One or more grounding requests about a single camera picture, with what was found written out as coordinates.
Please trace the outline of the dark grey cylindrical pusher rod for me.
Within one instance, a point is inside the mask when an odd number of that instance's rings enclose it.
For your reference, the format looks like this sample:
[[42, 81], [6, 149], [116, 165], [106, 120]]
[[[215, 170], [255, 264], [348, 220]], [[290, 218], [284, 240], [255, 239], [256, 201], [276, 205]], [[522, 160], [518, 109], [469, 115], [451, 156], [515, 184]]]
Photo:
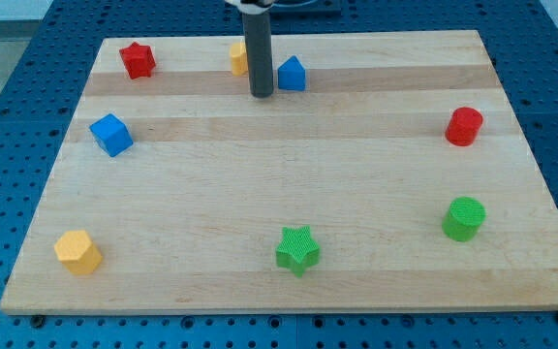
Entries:
[[269, 12], [243, 14], [242, 23], [250, 92], [256, 98], [270, 97], [274, 91], [274, 77]]

